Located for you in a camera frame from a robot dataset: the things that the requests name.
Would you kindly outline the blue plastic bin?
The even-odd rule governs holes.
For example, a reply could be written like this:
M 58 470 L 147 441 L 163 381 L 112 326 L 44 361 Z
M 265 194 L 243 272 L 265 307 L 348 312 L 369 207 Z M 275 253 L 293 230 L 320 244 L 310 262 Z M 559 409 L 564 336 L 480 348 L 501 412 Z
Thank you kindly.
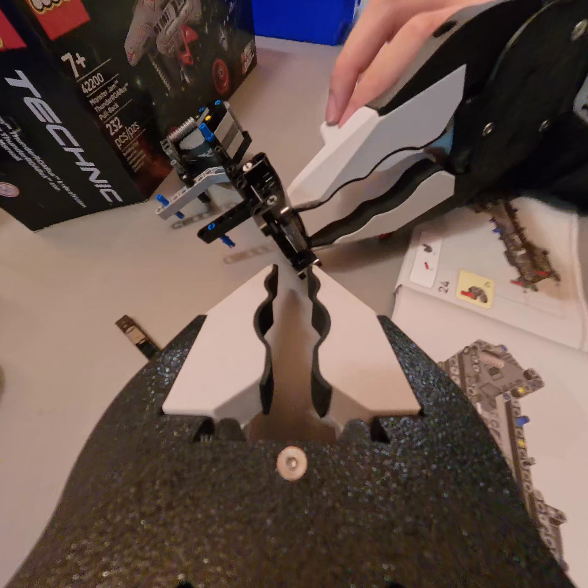
M 252 1 L 257 36 L 342 44 L 354 25 L 360 1 Z

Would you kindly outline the person's right hand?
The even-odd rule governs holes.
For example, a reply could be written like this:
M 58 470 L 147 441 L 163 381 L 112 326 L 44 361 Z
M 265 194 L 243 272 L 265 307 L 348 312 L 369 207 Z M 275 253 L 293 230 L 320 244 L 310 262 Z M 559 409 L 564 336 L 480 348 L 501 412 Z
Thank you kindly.
M 426 40 L 461 9 L 483 1 L 369 1 L 337 57 L 325 121 L 342 126 L 390 89 Z

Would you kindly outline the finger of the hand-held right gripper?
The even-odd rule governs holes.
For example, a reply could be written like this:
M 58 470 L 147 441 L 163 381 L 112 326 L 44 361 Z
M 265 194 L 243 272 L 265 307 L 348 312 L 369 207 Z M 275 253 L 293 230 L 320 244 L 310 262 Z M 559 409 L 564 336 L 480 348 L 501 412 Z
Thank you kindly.
M 288 187 L 290 203 L 302 209 L 322 203 L 350 180 L 361 179 L 390 154 L 419 150 L 443 134 L 463 98 L 466 65 L 452 71 L 392 112 L 357 110 Z
M 382 195 L 309 237 L 310 246 L 330 246 L 394 232 L 454 195 L 456 177 L 424 158 L 408 167 Z

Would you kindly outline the black plastic bar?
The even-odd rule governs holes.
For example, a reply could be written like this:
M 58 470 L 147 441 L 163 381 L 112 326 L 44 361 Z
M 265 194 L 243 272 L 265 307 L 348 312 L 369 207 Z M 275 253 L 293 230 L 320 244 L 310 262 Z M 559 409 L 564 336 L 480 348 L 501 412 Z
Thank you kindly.
M 133 346 L 147 359 L 151 360 L 151 358 L 160 352 L 160 348 L 151 336 L 130 316 L 123 315 L 115 324 Z

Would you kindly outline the black toy set box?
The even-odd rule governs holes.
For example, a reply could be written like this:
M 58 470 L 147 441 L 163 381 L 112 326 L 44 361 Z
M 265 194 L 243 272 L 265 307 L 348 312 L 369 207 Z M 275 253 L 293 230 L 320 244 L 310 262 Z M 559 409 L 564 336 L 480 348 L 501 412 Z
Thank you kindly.
M 35 232 L 147 200 L 255 65 L 252 1 L 1 1 L 1 209 Z

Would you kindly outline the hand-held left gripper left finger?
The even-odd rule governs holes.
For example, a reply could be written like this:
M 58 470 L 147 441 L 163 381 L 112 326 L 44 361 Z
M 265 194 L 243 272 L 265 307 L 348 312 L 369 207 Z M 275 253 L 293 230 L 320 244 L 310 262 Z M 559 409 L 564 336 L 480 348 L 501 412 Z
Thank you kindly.
M 166 415 L 248 424 L 273 401 L 273 325 L 279 268 L 271 264 L 214 306 L 162 405 Z

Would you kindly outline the open instruction booklet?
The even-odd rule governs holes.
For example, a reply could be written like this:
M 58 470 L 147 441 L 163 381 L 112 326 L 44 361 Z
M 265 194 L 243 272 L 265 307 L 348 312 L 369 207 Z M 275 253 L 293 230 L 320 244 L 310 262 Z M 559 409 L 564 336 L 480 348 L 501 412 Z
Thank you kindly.
M 392 318 L 467 394 L 543 540 L 587 587 L 583 219 L 529 198 L 512 205 L 558 279 L 522 286 L 500 239 L 506 219 L 462 208 L 415 229 Z

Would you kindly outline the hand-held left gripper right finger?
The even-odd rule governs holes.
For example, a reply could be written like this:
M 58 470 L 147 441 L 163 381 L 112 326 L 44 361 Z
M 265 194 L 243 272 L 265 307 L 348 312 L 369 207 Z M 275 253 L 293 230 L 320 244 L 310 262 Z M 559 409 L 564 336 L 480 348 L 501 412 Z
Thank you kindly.
M 420 404 L 378 315 L 312 268 L 312 403 L 329 424 L 416 415 Z

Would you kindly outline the light grey desk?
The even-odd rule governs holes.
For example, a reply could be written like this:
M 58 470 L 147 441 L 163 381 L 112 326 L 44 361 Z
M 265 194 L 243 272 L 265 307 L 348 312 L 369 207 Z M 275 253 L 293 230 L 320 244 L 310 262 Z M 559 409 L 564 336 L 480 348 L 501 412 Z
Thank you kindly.
M 197 236 L 215 212 L 173 229 L 155 205 L 1 219 L 1 587 L 569 586 L 475 410 L 393 321 L 405 247 L 319 251 L 423 403 L 336 433 L 311 399 L 307 281 L 254 221 L 230 251 Z M 269 414 L 164 414 L 205 316 L 271 264 Z

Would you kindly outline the black toy car chassis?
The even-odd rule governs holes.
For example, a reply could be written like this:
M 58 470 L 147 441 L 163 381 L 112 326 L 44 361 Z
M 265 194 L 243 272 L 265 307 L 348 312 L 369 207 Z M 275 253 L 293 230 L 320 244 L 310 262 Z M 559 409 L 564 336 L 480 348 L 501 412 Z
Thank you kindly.
M 201 107 L 160 142 L 183 187 L 170 197 L 158 196 L 156 214 L 162 219 L 180 217 L 188 203 L 209 199 L 212 186 L 227 185 L 238 201 L 209 220 L 198 238 L 206 244 L 221 240 L 233 247 L 229 232 L 252 219 L 303 280 L 320 261 L 267 155 L 260 152 L 244 160 L 251 143 L 228 101 L 217 99 Z

